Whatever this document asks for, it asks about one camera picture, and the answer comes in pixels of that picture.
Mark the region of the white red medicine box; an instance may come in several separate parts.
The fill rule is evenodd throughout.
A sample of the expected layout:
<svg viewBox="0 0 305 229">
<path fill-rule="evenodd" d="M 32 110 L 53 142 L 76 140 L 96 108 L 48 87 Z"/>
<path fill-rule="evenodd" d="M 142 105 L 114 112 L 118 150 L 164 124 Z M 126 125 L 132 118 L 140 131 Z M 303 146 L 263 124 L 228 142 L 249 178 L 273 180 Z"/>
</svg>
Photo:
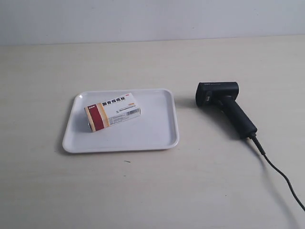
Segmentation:
<svg viewBox="0 0 305 229">
<path fill-rule="evenodd" d="M 126 93 L 84 108 L 92 132 L 141 115 L 141 108 L 132 93 Z"/>
</svg>

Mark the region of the black handheld barcode scanner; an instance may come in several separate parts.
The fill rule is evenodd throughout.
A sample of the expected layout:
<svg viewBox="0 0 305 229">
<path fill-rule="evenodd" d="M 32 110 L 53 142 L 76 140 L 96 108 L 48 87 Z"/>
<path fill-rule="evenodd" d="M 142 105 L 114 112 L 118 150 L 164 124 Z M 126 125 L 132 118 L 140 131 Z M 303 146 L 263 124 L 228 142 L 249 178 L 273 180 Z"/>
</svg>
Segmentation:
<svg viewBox="0 0 305 229">
<path fill-rule="evenodd" d="M 212 105 L 220 109 L 241 139 L 253 138 L 257 128 L 236 102 L 238 94 L 237 82 L 199 83 L 195 101 L 198 107 Z"/>
</svg>

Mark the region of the white plastic tray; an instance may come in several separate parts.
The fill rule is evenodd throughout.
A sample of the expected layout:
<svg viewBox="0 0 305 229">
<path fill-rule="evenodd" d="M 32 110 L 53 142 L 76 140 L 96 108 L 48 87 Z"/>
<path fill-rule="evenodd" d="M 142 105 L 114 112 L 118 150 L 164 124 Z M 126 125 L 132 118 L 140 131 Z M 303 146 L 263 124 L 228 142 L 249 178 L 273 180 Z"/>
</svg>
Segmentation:
<svg viewBox="0 0 305 229">
<path fill-rule="evenodd" d="M 132 93 L 141 115 L 92 132 L 84 108 Z M 178 123 L 174 98 L 167 89 L 86 91 L 74 99 L 62 147 L 68 153 L 164 150 L 177 145 Z"/>
</svg>

